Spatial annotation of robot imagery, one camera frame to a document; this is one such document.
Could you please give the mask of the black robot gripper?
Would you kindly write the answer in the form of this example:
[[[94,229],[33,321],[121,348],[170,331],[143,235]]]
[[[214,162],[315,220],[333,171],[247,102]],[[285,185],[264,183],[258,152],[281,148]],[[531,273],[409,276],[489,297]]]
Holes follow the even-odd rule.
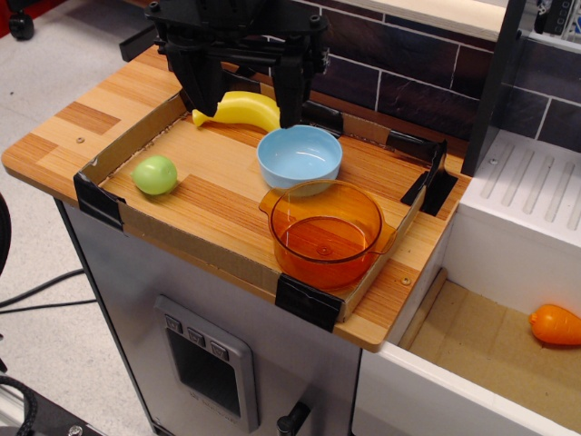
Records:
[[[222,62],[272,67],[281,128],[300,122],[312,78],[329,64],[328,20],[293,1],[152,1],[144,12],[159,52],[207,116],[223,98]]]

